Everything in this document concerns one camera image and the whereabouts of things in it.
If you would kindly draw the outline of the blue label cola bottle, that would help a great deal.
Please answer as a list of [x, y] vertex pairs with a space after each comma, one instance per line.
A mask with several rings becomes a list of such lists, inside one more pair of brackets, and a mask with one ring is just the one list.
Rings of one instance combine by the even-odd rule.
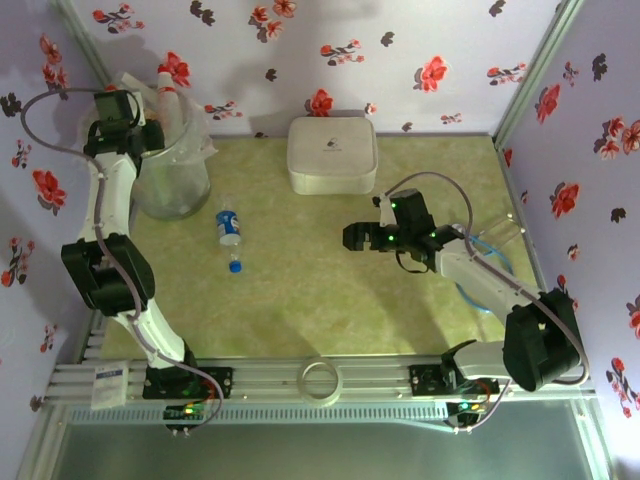
[[220, 197], [218, 210], [215, 214], [216, 230], [219, 245], [228, 257], [228, 269], [233, 274], [241, 273], [242, 235], [237, 211], [229, 197]]

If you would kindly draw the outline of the clear round waste bin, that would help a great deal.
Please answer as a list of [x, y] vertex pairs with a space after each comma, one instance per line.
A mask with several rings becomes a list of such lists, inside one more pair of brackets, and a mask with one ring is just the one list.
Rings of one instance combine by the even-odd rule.
[[189, 165], [156, 164], [142, 157], [141, 171], [133, 186], [135, 203], [146, 215], [160, 220], [194, 214], [209, 197], [206, 160], [212, 155]]

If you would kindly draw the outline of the clear plastic bag liner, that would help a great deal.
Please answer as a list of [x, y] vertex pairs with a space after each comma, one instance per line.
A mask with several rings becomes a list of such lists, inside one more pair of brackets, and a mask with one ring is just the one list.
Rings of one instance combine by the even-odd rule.
[[[127, 72], [117, 73], [112, 80], [114, 87], [130, 91], [135, 95], [136, 99], [141, 102], [142, 116], [144, 117], [142, 125], [143, 133], [147, 120], [159, 121], [156, 94], [157, 76], [156, 83], [152, 85], [144, 84], [141, 80], [138, 80]], [[145, 151], [143, 159], [149, 159], [156, 164], [168, 163], [178, 165], [189, 165], [204, 161], [208, 156], [216, 152], [209, 136], [209, 126], [206, 116], [197, 103], [180, 91], [178, 80], [174, 79], [173, 76], [172, 79], [181, 102], [183, 132], [175, 142], [168, 142], [163, 134], [165, 148], [155, 152]]]

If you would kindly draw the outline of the white zippered case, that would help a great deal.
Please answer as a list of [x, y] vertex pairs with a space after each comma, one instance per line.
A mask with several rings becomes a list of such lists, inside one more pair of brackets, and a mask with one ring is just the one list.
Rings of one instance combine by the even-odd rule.
[[364, 117], [299, 117], [287, 137], [287, 169], [299, 195], [360, 195], [373, 190], [378, 147]]

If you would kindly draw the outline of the clear tape roll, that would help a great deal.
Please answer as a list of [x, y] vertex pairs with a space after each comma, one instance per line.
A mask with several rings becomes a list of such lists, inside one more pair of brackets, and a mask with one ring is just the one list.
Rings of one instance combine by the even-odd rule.
[[[313, 371], [326, 372], [332, 379], [332, 386], [326, 392], [314, 391], [309, 380]], [[329, 358], [314, 357], [308, 359], [298, 370], [296, 386], [300, 397], [308, 404], [324, 408], [335, 404], [340, 398], [344, 377], [340, 368]]]

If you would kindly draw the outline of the small electronics board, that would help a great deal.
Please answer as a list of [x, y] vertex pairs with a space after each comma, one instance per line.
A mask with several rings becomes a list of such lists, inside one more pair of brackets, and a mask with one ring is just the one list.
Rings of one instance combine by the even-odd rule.
[[495, 413], [499, 402], [470, 402], [448, 404], [448, 417], [444, 424], [455, 434], [471, 434], [483, 426]]
[[209, 405], [201, 402], [167, 406], [162, 420], [174, 437], [188, 437], [194, 428], [207, 421], [209, 410]]

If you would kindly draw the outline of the white paper tag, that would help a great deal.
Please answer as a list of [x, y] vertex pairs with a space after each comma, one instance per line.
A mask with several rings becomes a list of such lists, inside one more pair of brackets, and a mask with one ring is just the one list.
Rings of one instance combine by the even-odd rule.
[[124, 406], [129, 368], [126, 362], [97, 366], [94, 371], [91, 408], [104, 410]]

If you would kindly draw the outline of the aluminium frame post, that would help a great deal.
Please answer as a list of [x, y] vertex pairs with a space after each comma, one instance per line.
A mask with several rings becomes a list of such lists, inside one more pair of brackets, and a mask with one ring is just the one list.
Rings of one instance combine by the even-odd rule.
[[510, 101], [508, 108], [492, 136], [493, 145], [496, 149], [504, 147], [520, 119], [525, 114], [529, 101], [537, 91], [549, 65], [554, 59], [558, 49], [562, 46], [564, 38], [570, 31], [585, 1], [586, 0], [561, 0], [559, 2], [552, 22], [535, 51], [526, 75], [517, 88], [513, 99]]
[[66, 30], [80, 48], [100, 84], [107, 86], [111, 80], [109, 69], [97, 49], [96, 42], [72, 5], [72, 0], [49, 0], [49, 3], [61, 17]]

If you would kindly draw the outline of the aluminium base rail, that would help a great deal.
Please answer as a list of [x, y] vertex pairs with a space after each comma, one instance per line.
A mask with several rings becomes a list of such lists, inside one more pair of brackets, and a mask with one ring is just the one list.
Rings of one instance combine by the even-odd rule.
[[[415, 403], [426, 401], [487, 400], [486, 387], [490, 388], [491, 400], [497, 399], [498, 388], [504, 387], [506, 377], [502, 373], [471, 374], [470, 377], [487, 378], [482, 385], [445, 380], [437, 356], [347, 356], [330, 357], [342, 371], [343, 391], [336, 403]], [[302, 404], [296, 376], [306, 358], [289, 359], [218, 359], [203, 361], [200, 368], [218, 381], [223, 390], [225, 404]], [[94, 371], [107, 362], [90, 359], [82, 364], [57, 365], [44, 394], [44, 401], [60, 404], [90, 404]], [[199, 384], [195, 394], [181, 393], [173, 387], [160, 387], [157, 380], [146, 375], [144, 361], [128, 364], [127, 402], [155, 401], [165, 404], [186, 403], [207, 397], [209, 388]], [[326, 392], [332, 379], [320, 370], [309, 378], [314, 391]], [[548, 384], [535, 392], [527, 392], [515, 381], [508, 387], [504, 401], [543, 401], [576, 398], [595, 398], [591, 381], [581, 386]]]

